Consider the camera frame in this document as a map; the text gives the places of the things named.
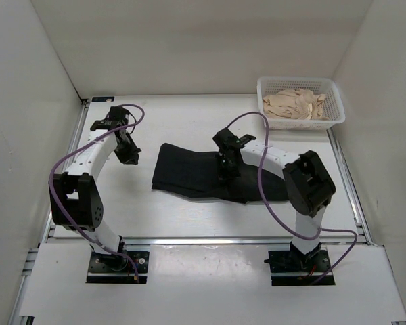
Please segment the black trousers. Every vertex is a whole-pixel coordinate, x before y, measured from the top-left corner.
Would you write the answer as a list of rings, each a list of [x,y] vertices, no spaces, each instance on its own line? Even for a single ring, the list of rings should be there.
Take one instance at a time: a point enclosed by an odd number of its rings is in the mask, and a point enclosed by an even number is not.
[[[258,167],[240,164],[240,176],[227,182],[218,177],[216,152],[194,152],[172,144],[160,147],[152,189],[189,199],[221,199],[246,204],[260,202]]]

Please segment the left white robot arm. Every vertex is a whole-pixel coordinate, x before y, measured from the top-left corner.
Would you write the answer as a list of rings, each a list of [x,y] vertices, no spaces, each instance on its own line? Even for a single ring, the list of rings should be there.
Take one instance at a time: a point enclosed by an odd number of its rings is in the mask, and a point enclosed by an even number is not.
[[[139,123],[129,122],[131,113],[123,117],[109,114],[95,121],[87,144],[63,157],[54,165],[49,176],[51,212],[56,225],[80,234],[114,271],[125,267],[136,270],[135,262],[128,256],[121,236],[115,234],[104,218],[104,206],[96,181],[114,153],[120,163],[137,165],[138,148],[127,128]]]

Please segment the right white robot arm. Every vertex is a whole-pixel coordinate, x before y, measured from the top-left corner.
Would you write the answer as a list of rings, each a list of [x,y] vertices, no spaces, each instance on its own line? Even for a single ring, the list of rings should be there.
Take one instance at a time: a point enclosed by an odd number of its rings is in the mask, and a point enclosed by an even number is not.
[[[295,228],[288,228],[279,217],[275,220],[293,235],[288,261],[297,270],[309,269],[320,253],[323,214],[336,192],[319,155],[312,150],[304,154],[286,152],[260,144],[252,135],[237,137],[228,129],[218,132],[213,141],[219,149],[217,171],[221,182],[231,184],[243,179],[245,167],[256,167],[257,193],[268,206],[263,173],[284,181],[288,202],[296,211]]]

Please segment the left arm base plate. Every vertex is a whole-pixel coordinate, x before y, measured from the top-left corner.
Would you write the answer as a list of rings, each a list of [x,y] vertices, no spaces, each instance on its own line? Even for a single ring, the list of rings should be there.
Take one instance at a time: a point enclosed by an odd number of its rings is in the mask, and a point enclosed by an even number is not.
[[[119,253],[91,252],[86,283],[88,284],[146,284],[150,252],[142,248],[129,249],[125,244],[119,246]]]

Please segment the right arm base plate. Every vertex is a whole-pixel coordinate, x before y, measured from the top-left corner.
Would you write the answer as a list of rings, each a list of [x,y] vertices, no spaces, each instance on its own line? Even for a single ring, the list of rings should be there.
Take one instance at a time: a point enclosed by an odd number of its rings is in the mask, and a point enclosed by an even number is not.
[[[333,286],[335,279],[326,250],[300,258],[294,251],[269,251],[265,263],[269,265],[272,286]]]

